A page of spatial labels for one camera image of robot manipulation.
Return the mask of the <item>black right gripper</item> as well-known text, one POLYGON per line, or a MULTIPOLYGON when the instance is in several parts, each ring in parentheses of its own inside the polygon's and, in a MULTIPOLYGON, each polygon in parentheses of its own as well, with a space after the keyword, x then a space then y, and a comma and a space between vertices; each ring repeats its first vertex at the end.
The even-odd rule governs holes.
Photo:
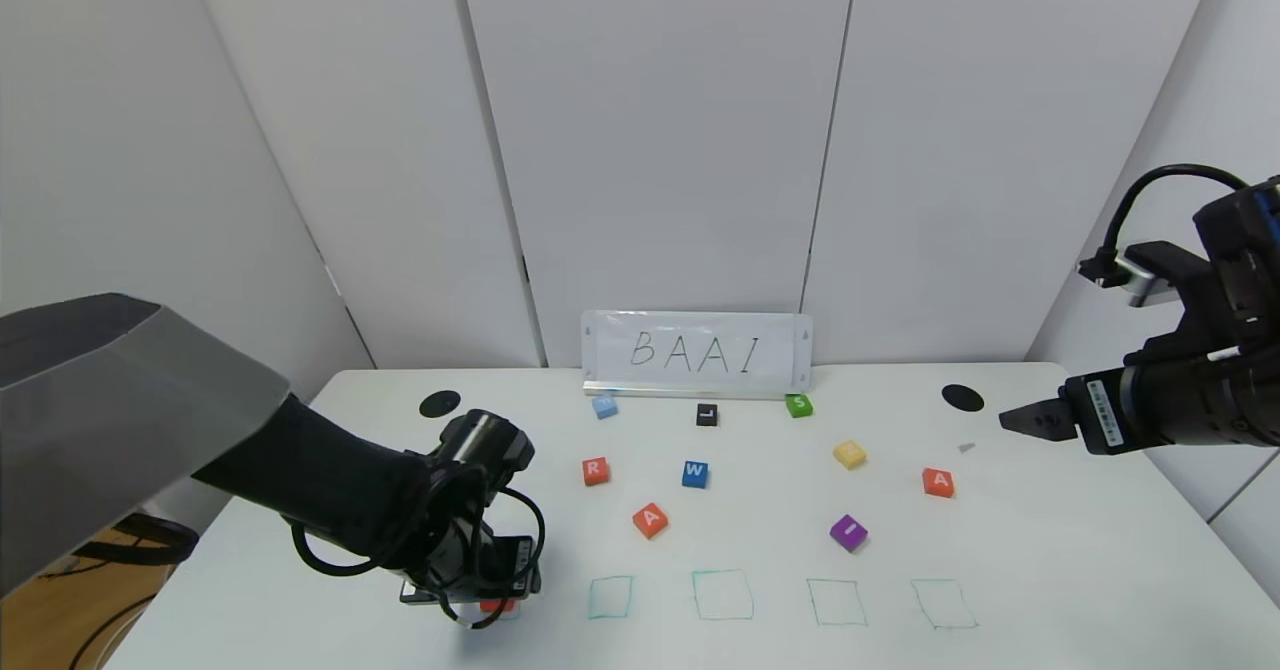
POLYGON ((1015 407, 998 424, 1050 442, 1078 438, 1094 455, 1174 445, 1225 445, 1228 363, 1152 363, 1069 377, 1060 398, 1015 407))

